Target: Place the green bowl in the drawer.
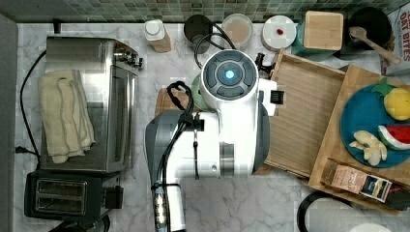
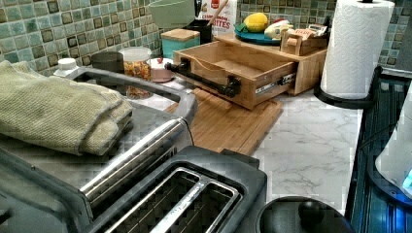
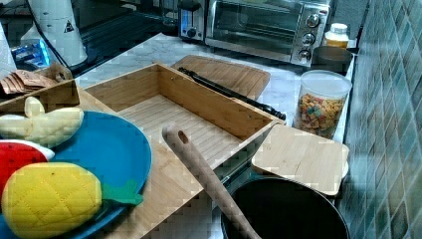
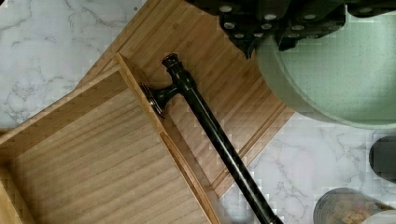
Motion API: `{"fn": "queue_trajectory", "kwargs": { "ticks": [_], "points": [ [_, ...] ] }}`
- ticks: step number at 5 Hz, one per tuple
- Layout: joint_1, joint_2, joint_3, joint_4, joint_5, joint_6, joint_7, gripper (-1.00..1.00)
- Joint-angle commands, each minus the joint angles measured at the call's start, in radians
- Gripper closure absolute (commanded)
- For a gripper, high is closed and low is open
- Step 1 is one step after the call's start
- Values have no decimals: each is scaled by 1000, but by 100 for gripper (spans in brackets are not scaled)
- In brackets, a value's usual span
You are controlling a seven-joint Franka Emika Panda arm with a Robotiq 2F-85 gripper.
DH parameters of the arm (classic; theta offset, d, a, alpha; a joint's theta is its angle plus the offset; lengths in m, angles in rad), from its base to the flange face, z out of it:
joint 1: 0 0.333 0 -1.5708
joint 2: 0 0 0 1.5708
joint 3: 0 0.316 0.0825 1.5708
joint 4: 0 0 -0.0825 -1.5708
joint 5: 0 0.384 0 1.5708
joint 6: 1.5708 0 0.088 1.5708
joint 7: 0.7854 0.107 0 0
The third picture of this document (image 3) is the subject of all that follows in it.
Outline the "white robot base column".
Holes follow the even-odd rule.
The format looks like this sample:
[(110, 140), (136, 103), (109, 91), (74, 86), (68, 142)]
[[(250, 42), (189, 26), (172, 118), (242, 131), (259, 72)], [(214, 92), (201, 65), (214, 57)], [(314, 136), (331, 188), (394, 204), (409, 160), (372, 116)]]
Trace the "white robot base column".
[(33, 25), (22, 40), (41, 39), (51, 44), (68, 66), (75, 66), (88, 57), (76, 25), (71, 0), (27, 0)]

